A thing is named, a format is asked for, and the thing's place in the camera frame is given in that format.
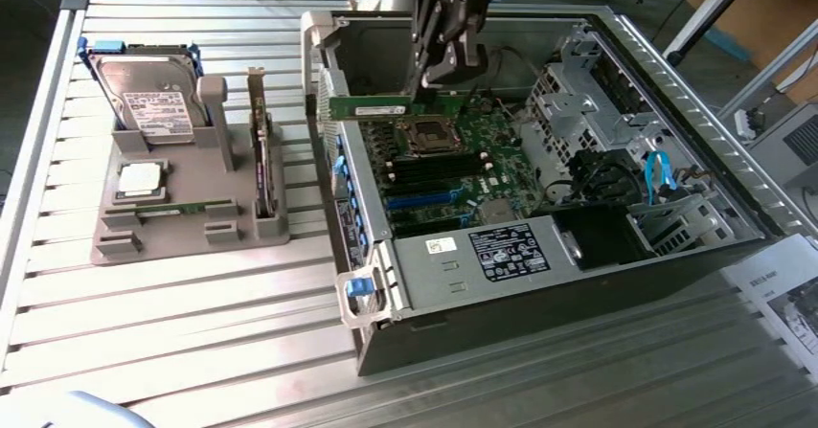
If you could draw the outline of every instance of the hard disk label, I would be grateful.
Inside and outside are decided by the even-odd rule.
[[[377,107],[355,107],[355,115],[405,115],[407,108],[402,105],[382,105]]]
[[[552,270],[529,224],[470,234],[484,274],[492,282]]]
[[[123,93],[123,96],[145,136],[194,134],[191,115],[181,92]]]

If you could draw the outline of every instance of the black ram slot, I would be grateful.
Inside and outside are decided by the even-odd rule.
[[[450,232],[461,229],[461,218],[434,220],[421,224],[403,225],[395,228],[395,237],[417,237],[419,235],[437,234],[440,232]]]
[[[395,184],[383,191],[383,196],[414,195],[421,193],[438,193],[441,191],[452,191],[452,184],[445,182],[426,182],[424,184],[401,185]]]
[[[460,166],[482,166],[480,157],[470,153],[464,155],[425,157],[413,160],[397,160],[393,162],[391,169],[399,171],[410,169],[457,168]]]
[[[430,169],[428,171],[411,171],[395,173],[395,184],[405,185],[415,182],[440,181],[444,179],[460,179],[481,174],[484,168],[465,169]]]

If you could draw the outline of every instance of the floor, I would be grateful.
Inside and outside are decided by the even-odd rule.
[[[0,0],[0,169],[15,168],[17,153],[22,142],[31,103],[46,60],[46,50],[54,27],[54,13],[59,11],[61,0]],[[506,0],[512,3],[534,4],[602,4],[625,13],[648,35],[653,35],[665,15],[678,0]],[[661,49],[672,40],[693,13],[684,5],[657,38]],[[710,42],[702,41],[682,63],[681,71],[706,102],[718,108],[753,78],[757,69],[724,53]],[[772,114],[784,114],[792,107],[788,101],[774,101]],[[0,193],[11,181],[8,173],[0,173]]]

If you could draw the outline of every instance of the hard drive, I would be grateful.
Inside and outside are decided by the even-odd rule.
[[[82,38],[79,56],[103,86],[118,128],[141,130],[149,144],[193,142],[194,128],[210,125],[197,92],[197,45],[126,46],[117,40],[86,45]]]

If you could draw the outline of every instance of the green circuit board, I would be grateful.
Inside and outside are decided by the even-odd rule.
[[[429,148],[448,148],[453,150],[444,153],[418,153],[418,145],[411,138],[409,125],[424,125],[426,121],[436,121],[448,129],[448,138],[457,142],[436,144]],[[514,132],[509,118],[498,107],[492,104],[473,102],[470,108],[453,117],[390,117],[361,122],[362,133],[367,146],[374,173],[379,182],[381,198],[393,229],[401,235],[402,230],[409,230],[414,235],[415,230],[429,228],[429,233],[458,228],[469,228],[486,224],[482,218],[481,205],[492,200],[502,199],[508,202],[517,218],[530,215],[541,204],[542,189],[536,179],[534,169],[529,159],[520,148],[517,133]],[[433,137],[437,141],[444,138],[441,134]],[[453,159],[474,156],[481,159],[482,169],[476,174],[465,174],[461,177],[438,181],[421,181],[395,185],[390,179],[390,164],[395,162],[421,161],[432,164],[429,169],[446,170]],[[450,193],[457,197],[452,203],[411,206],[399,210],[390,210],[390,199],[424,197],[436,191],[413,192],[417,188],[428,187],[430,183],[445,185]],[[407,193],[395,193],[395,190],[407,190]]]

